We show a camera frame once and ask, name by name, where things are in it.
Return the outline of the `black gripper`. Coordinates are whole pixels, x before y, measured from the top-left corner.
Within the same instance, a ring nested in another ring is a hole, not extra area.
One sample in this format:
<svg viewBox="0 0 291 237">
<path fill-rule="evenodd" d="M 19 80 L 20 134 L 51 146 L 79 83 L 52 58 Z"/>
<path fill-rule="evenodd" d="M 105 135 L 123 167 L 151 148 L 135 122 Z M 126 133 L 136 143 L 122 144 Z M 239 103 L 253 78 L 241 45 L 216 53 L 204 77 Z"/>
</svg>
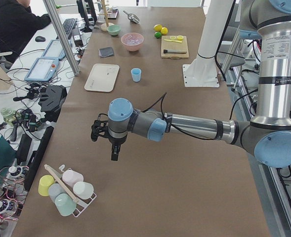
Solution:
<svg viewBox="0 0 291 237">
<path fill-rule="evenodd" d="M 122 138 L 115 138 L 108 131 L 108 121 L 101 120 L 101 116 L 105 113 L 100 113 L 97 120 L 91 126 L 91 140 L 96 142 L 98 137 L 106 138 L 112 144 L 111 161 L 118 161 L 121 144 L 125 142 L 125 136 Z"/>
</svg>

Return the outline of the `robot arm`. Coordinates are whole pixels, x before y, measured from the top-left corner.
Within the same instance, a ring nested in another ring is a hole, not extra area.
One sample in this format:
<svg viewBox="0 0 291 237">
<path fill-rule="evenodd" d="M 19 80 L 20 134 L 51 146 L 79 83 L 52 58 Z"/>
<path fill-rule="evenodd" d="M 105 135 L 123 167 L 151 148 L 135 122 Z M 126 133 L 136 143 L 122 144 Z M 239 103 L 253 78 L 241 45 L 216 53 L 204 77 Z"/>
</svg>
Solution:
<svg viewBox="0 0 291 237">
<path fill-rule="evenodd" d="M 240 35 L 258 32 L 262 38 L 255 116 L 246 121 L 220 121 L 140 111 L 124 98 L 113 100 L 107 120 L 95 120 L 91 139 L 112 143 L 117 160 L 129 132 L 160 141 L 169 132 L 200 140 L 223 140 L 243 148 L 260 163 L 282 168 L 291 164 L 291 0 L 242 1 Z"/>
</svg>

